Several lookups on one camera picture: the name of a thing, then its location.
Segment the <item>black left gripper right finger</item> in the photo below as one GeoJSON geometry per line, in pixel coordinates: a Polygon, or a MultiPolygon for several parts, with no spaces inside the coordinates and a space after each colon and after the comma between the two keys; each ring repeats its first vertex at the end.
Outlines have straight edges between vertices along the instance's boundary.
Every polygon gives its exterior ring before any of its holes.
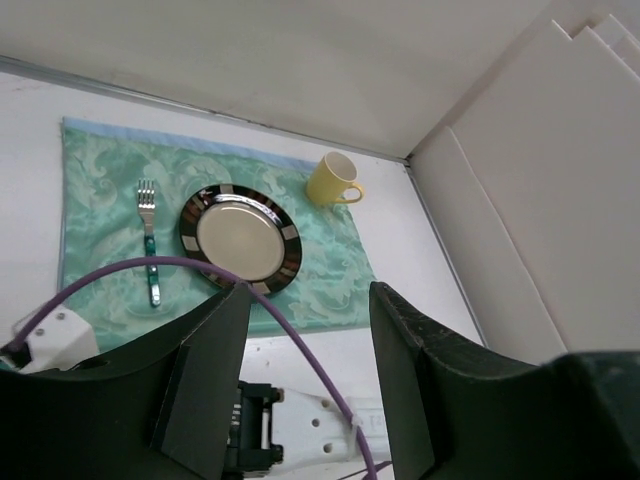
{"type": "Polygon", "coordinates": [[[534,366],[469,340],[384,282],[371,284],[369,310],[395,477],[533,478],[515,400],[534,366]]]}

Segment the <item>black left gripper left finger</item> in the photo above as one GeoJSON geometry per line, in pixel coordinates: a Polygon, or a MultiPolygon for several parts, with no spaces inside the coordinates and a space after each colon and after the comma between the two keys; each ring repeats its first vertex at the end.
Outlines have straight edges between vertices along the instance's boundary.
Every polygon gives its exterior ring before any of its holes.
{"type": "Polygon", "coordinates": [[[73,479],[219,479],[250,310],[239,285],[74,367],[73,479]]]}

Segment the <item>dark rimmed cream plate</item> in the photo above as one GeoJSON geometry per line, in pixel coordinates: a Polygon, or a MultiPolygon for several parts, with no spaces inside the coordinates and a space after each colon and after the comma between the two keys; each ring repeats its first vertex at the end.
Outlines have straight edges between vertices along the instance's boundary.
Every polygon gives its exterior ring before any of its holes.
{"type": "Polygon", "coordinates": [[[302,242],[292,218],[246,186],[198,190],[181,210],[178,232],[187,257],[214,264],[264,295],[289,286],[301,268],[302,242]]]}

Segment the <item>green handled silver fork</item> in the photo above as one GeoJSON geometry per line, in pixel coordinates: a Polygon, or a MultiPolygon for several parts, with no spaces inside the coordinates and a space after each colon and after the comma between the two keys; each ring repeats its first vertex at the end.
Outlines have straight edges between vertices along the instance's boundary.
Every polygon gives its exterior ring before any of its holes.
{"type": "MultiPolygon", "coordinates": [[[[137,210],[143,223],[144,250],[147,257],[154,257],[156,255],[154,232],[155,208],[154,182],[151,179],[140,179],[137,187],[137,210]]],[[[161,305],[158,267],[156,265],[148,265],[146,269],[150,305],[153,308],[157,308],[161,305]]]]}

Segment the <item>green patterned cloth placemat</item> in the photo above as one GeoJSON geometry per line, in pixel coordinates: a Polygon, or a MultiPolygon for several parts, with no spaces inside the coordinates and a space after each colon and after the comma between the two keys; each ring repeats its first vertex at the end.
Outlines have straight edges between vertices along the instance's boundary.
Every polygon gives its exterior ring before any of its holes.
{"type": "MultiPolygon", "coordinates": [[[[176,134],[93,123],[62,123],[64,233],[60,287],[112,262],[144,256],[139,180],[156,189],[158,255],[183,256],[178,219],[209,185],[255,189],[283,207],[301,234],[301,270],[270,300],[300,333],[368,326],[374,278],[346,205],[316,208],[305,195],[313,163],[176,134]]],[[[88,321],[101,351],[188,312],[218,290],[193,270],[160,267],[161,304],[149,301],[144,268],[102,278],[66,303],[88,321]]]]}

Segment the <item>yellow ceramic mug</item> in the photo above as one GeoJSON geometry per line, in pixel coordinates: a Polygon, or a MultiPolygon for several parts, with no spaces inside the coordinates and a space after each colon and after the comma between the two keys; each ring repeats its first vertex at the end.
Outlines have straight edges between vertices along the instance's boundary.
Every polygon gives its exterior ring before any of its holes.
{"type": "Polygon", "coordinates": [[[306,184],[306,195],[318,206],[353,204],[364,198],[353,161],[339,152],[325,154],[306,184]]]}

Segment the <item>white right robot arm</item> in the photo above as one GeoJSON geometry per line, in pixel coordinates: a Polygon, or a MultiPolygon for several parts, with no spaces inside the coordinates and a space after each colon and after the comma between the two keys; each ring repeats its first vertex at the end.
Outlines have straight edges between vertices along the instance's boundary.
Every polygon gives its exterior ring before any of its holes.
{"type": "Polygon", "coordinates": [[[238,384],[227,439],[224,473],[236,478],[283,475],[300,468],[361,456],[360,428],[375,466],[391,462],[383,404],[349,397],[347,420],[336,402],[265,383],[238,384]]]}

